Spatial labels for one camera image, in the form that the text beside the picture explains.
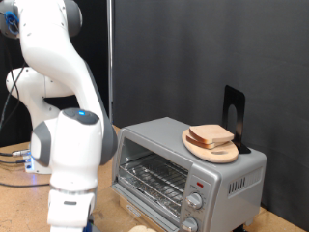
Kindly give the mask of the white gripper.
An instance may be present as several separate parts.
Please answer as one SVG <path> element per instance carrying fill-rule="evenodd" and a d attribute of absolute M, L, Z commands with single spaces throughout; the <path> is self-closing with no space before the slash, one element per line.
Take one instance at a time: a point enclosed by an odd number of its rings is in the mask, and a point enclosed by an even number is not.
<path fill-rule="evenodd" d="M 84 232 L 84 227 L 50 226 L 50 232 Z"/>

